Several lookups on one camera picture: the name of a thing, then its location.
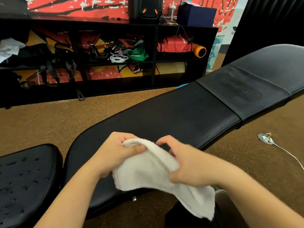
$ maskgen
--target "black speaker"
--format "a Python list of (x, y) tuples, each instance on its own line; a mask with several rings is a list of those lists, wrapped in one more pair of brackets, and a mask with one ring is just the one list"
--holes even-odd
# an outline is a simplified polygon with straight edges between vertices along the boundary
[(131, 23), (159, 23), (163, 12), (163, 0), (128, 0), (128, 15)]

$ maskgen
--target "brown floor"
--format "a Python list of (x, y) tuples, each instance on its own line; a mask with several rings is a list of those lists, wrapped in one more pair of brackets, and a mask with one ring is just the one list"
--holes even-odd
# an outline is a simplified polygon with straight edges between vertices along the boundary
[[(0, 156), (53, 143), (63, 156), (86, 128), (168, 89), (149, 90), (0, 109)], [(304, 163), (304, 96), (226, 135), (207, 152), (239, 166), (288, 206), (304, 216), (304, 172), (283, 150), (260, 142), (258, 133)], [(84, 227), (163, 227), (174, 196), (153, 191), (85, 222)]]

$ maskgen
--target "hand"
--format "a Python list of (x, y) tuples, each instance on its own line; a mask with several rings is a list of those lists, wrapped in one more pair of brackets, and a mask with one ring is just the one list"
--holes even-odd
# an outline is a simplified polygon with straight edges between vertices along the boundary
[(191, 145), (186, 145), (168, 135), (160, 138), (156, 144), (166, 143), (169, 153), (176, 157), (180, 167), (169, 174), (172, 183), (183, 183), (191, 186), (225, 184), (231, 172), (236, 168), (211, 154), (202, 152)]
[(106, 177), (127, 157), (142, 153), (146, 149), (144, 145), (123, 147), (122, 142), (130, 138), (138, 137), (130, 133), (113, 132), (87, 162), (88, 166), (94, 168), (100, 177)]

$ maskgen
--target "white cloth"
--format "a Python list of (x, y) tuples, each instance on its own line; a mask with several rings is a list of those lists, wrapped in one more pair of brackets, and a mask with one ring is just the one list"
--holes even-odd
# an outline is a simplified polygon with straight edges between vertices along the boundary
[(138, 188), (154, 188), (171, 193), (182, 205), (199, 218), (212, 220), (215, 207), (215, 191), (211, 186), (192, 187), (169, 182), (170, 172), (179, 168), (175, 157), (151, 141), (134, 138), (123, 142), (126, 147), (143, 144), (143, 153), (127, 158), (113, 171), (117, 189), (130, 191)]
[(18, 55), (19, 49), (24, 48), (25, 44), (13, 38), (6, 38), (0, 41), (0, 63), (10, 56)]

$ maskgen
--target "person's right hand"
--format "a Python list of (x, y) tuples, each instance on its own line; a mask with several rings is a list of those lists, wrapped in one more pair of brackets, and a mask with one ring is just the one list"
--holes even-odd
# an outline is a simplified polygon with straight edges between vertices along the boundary
[(222, 186), (236, 170), (236, 166), (211, 154), (186, 145), (170, 135), (158, 139), (157, 145), (166, 143), (169, 153), (176, 157), (180, 167), (169, 174), (172, 183), (191, 186)]

